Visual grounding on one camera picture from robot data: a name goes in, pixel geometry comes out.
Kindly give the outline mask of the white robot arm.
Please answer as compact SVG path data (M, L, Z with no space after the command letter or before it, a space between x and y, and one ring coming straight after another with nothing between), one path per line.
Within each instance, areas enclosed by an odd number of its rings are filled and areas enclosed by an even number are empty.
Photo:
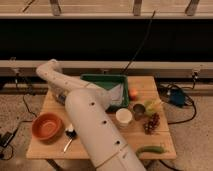
M37 75L66 91L65 110L96 171L146 171L106 110L110 94L104 88L64 75L57 60L36 69Z

